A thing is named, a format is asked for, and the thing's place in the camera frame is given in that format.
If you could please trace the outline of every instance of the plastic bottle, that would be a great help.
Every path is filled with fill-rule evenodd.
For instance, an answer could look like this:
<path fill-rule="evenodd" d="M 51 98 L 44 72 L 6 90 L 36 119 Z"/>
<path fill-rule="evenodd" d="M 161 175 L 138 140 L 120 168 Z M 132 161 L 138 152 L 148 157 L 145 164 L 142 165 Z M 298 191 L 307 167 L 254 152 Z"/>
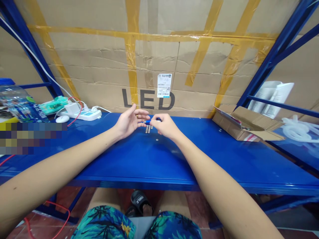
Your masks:
<path fill-rule="evenodd" d="M 0 102 L 21 123 L 50 122 L 32 96 L 10 78 L 0 78 Z"/>

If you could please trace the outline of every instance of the charger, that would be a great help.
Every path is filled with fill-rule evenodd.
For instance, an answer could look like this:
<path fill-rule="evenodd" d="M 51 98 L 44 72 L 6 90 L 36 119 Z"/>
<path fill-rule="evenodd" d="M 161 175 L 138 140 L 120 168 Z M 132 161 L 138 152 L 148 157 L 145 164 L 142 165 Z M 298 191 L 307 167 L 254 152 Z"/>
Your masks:
<path fill-rule="evenodd" d="M 72 115 L 79 113 L 81 110 L 79 106 L 77 105 L 77 103 L 72 103 L 72 102 L 71 103 L 69 102 L 69 104 L 65 105 L 64 108 L 67 110 L 69 114 L 72 114 Z"/>

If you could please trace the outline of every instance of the hand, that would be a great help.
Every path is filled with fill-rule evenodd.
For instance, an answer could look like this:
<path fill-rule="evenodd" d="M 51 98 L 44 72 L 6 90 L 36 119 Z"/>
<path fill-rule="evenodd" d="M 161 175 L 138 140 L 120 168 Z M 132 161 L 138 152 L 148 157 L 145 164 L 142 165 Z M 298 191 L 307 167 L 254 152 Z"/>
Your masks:
<path fill-rule="evenodd" d="M 138 127 L 146 127 L 146 124 L 143 122 L 150 119 L 148 114 L 149 113 L 145 110 L 136 110 L 136 104 L 133 104 L 131 108 L 121 114 L 114 126 L 120 133 L 120 139 L 126 138 Z"/>
<path fill-rule="evenodd" d="M 162 122 L 156 121 L 156 118 L 160 118 Z M 162 134 L 171 140 L 182 134 L 169 114 L 154 115 L 150 124 L 157 129 L 159 134 Z"/>

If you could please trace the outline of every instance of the white mouse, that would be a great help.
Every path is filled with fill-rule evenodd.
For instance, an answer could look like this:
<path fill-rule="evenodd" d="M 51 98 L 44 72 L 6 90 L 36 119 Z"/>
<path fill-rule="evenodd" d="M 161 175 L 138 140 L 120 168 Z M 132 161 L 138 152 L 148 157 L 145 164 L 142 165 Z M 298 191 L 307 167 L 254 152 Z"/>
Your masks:
<path fill-rule="evenodd" d="M 55 121 L 56 121 L 57 123 L 65 123 L 65 122 L 68 122 L 69 119 L 70 119 L 69 116 L 60 116 L 60 117 L 58 117 Z"/>

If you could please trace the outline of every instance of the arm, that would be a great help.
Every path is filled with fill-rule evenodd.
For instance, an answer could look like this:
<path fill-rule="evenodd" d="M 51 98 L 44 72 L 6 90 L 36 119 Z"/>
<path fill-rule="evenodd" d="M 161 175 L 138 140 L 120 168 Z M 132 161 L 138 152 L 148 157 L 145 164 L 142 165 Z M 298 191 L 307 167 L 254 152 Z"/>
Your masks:
<path fill-rule="evenodd" d="M 38 205 L 71 181 L 90 162 L 150 119 L 134 104 L 108 131 L 38 162 L 0 186 L 0 238 Z"/>
<path fill-rule="evenodd" d="M 162 122 L 154 120 L 157 117 L 160 117 Z M 180 148 L 209 205 L 234 238 L 283 239 L 249 194 L 183 135 L 168 114 L 155 115 L 151 125 L 159 134 L 170 138 Z"/>

